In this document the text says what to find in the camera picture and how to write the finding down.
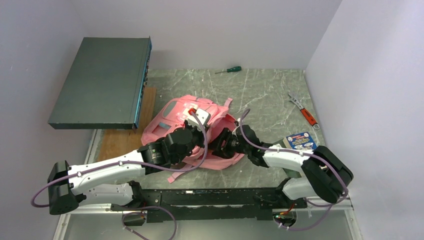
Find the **backpack strap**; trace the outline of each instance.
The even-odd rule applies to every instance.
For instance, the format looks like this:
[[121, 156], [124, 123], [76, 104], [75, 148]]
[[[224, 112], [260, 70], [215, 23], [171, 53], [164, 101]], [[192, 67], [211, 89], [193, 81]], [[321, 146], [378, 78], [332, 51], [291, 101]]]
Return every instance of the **backpack strap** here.
[[[193, 165], [186, 163], [185, 166], [181, 168], [181, 170], [189, 170], [193, 167]], [[173, 172], [170, 177], [168, 177], [168, 183], [173, 183], [179, 176], [186, 172]]]
[[227, 107], [227, 108], [229, 108], [230, 107], [230, 103], [233, 101], [233, 99], [232, 98], [228, 98], [226, 101], [225, 101], [225, 103], [224, 103], [224, 107]]

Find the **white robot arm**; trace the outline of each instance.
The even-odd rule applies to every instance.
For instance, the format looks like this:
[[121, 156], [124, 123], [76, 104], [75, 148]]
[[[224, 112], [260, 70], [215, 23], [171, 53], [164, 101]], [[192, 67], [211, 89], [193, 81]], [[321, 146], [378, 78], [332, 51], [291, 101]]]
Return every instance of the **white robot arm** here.
[[[191, 155], [196, 146], [206, 151], [209, 148], [212, 154], [222, 158], [242, 153], [257, 166], [300, 172], [301, 178], [287, 178], [276, 188], [278, 201], [284, 206], [313, 196], [334, 204], [353, 179], [352, 172], [325, 146], [293, 154], [295, 150], [287, 152], [280, 145], [259, 141], [248, 125], [238, 126], [234, 131], [224, 128], [213, 142], [205, 145], [203, 131], [208, 128], [210, 115], [202, 109], [198, 109], [196, 115], [199, 117], [190, 116], [184, 127], [125, 155], [85, 165], [69, 166], [66, 161], [56, 163], [48, 178], [50, 214], [64, 214], [90, 204], [116, 204], [128, 208], [143, 206], [145, 199], [139, 183], [107, 183], [164, 170], [183, 172], [170, 167]], [[311, 156], [325, 159], [327, 166], [333, 169], [328, 170], [326, 164]], [[34, 198], [32, 203], [35, 207], [39, 206], [34, 203]]]

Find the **red wrench handle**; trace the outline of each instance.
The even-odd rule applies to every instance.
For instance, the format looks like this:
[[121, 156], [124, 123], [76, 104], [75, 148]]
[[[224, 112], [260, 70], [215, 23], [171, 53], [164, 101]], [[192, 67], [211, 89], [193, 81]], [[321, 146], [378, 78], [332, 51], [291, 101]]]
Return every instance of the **red wrench handle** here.
[[309, 122], [310, 125], [314, 126], [315, 124], [317, 124], [315, 118], [308, 112], [308, 110], [306, 110], [306, 108], [301, 109], [300, 112], [303, 114], [303, 116]]

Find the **gray marble table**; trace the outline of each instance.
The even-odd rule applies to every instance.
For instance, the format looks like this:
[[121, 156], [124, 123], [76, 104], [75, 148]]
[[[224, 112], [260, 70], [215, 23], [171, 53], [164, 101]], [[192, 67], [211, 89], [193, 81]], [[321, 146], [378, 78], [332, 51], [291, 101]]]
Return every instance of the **gray marble table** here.
[[[308, 131], [317, 145], [324, 145], [321, 130], [311, 127], [299, 109], [289, 102], [288, 92], [293, 91], [302, 105], [316, 116], [303, 70], [243, 69], [215, 74], [219, 71], [223, 69], [149, 70], [147, 85], [157, 88], [153, 115], [171, 99], [187, 94], [211, 99], [219, 105], [232, 98], [229, 113], [239, 118], [250, 108], [245, 124], [250, 125], [261, 141], [273, 143]], [[162, 171], [134, 180], [144, 189], [255, 188], [276, 187], [287, 177], [283, 169], [255, 166], [246, 156], [224, 170], [199, 168], [185, 173], [172, 184], [167, 181], [170, 174]]]

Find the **purple cable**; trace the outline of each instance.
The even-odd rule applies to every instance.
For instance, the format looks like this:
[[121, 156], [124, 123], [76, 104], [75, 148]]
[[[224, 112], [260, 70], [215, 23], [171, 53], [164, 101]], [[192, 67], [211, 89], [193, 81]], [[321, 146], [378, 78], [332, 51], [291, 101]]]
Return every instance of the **purple cable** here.
[[[253, 147], [255, 147], [255, 148], [257, 148], [257, 149], [260, 149], [260, 150], [264, 150], [264, 151], [273, 151], [273, 152], [278, 152], [278, 151], [280, 151], [280, 152], [288, 152], [288, 153], [293, 153], [293, 154], [299, 154], [299, 151], [297, 151], [297, 150], [293, 150], [293, 149], [287, 149], [287, 148], [280, 148], [280, 149], [274, 149], [274, 148], [266, 148], [266, 147], [262, 147], [262, 146], [258, 146], [258, 145], [256, 145], [256, 144], [254, 144], [253, 142], [251, 142], [247, 137], [246, 137], [246, 135], [245, 135], [245, 132], [243, 131], [243, 119], [249, 114], [249, 112], [250, 112], [251, 110], [250, 110], [250, 108], [247, 108], [246, 110], [244, 110], [244, 112], [243, 112], [243, 114], [241, 115], [241, 118], [240, 118], [240, 132], [241, 132], [241, 135], [243, 135], [243, 138], [244, 138], [244, 140], [246, 140], [246, 142], [247, 143], [249, 143], [250, 145], [252, 145]], [[348, 193], [349, 193], [349, 191], [348, 191], [348, 187], [346, 186], [346, 184], [345, 184], [345, 182], [343, 182], [343, 180], [342, 180], [342, 178], [340, 177], [340, 175], [337, 173], [337, 171], [334, 169], [334, 167], [333, 166], [331, 166], [330, 165], [330, 163], [329, 162], [327, 162], [324, 158], [322, 158], [322, 157], [320, 157], [320, 156], [318, 156], [318, 155], [315, 155], [315, 154], [311, 154], [311, 153], [306, 153], [306, 152], [304, 152], [303, 153], [303, 155], [304, 156], [308, 156], [308, 157], [311, 157], [311, 158], [315, 158], [315, 159], [318, 159], [319, 161], [321, 161], [321, 162], [323, 162], [326, 166], [327, 166], [327, 168], [328, 169], [330, 169], [330, 171], [334, 174], [334, 176], [335, 176], [335, 178], [340, 182], [340, 184], [341, 184], [341, 186], [343, 187], [343, 191], [344, 191], [344, 195], [336, 202], [336, 204], [338, 204], [338, 203], [340, 203], [341, 201], [343, 201], [343, 200], [345, 200], [347, 197], [348, 197]], [[329, 207], [327, 210], [326, 210], [326, 213], [324, 213], [324, 215], [318, 220], [318, 221], [316, 221], [316, 223], [314, 223], [314, 224], [312, 224], [311, 226], [309, 226], [309, 227], [304, 227], [304, 228], [289, 228], [289, 230], [292, 230], [292, 231], [303, 231], [303, 230], [309, 230], [309, 229], [311, 229], [311, 228], [313, 228], [313, 227], [315, 227], [315, 226], [317, 226], [319, 223], [321, 223], [321, 221], [327, 216], [327, 214], [328, 214], [328, 212], [330, 211], [330, 209], [331, 209], [331, 207], [334, 205], [334, 204], [332, 204], [332, 203], [329, 203], [329, 204], [323, 204], [323, 205], [319, 205], [319, 204], [315, 204], [315, 203], [313, 203], [313, 202], [311, 202], [311, 201], [309, 201], [308, 199], [306, 199], [305, 198], [305, 200], [309, 203], [309, 204], [311, 204], [311, 205], [313, 205], [313, 206], [315, 206], [315, 207]]]
[[169, 240], [172, 240], [172, 239], [175, 237], [175, 233], [177, 232], [177, 220], [175, 219], [174, 215], [172, 215], [172, 213], [171, 213], [170, 211], [168, 211], [168, 210], [166, 210], [165, 208], [160, 207], [160, 206], [145, 206], [145, 207], [140, 207], [140, 208], [129, 208], [129, 210], [135, 210], [135, 211], [133, 211], [133, 212], [129, 212], [129, 213], [126, 213], [126, 214], [124, 214], [124, 215], [122, 216], [122, 226], [123, 226], [126, 230], [128, 230], [128, 231], [130, 231], [131, 233], [133, 233], [133, 234], [135, 234], [135, 235], [139, 236], [140, 238], [142, 238], [142, 239], [144, 239], [144, 240], [149, 240], [148, 238], [144, 237], [144, 236], [143, 236], [143, 235], [141, 235], [140, 233], [138, 233], [138, 232], [136, 232], [136, 231], [132, 230], [131, 228], [127, 227], [127, 226], [125, 225], [125, 223], [124, 223], [125, 218], [126, 218], [126, 217], [128, 217], [129, 215], [138, 215], [138, 214], [143, 215], [142, 213], [137, 212], [137, 211], [143, 211], [143, 210], [146, 210], [146, 209], [159, 209], [159, 210], [162, 210], [162, 211], [164, 211], [165, 213], [167, 213], [167, 214], [168, 214], [168, 215], [172, 218], [172, 221], [173, 221], [173, 225], [174, 225], [174, 227], [173, 227], [173, 233], [172, 233], [172, 236], [169, 238]]

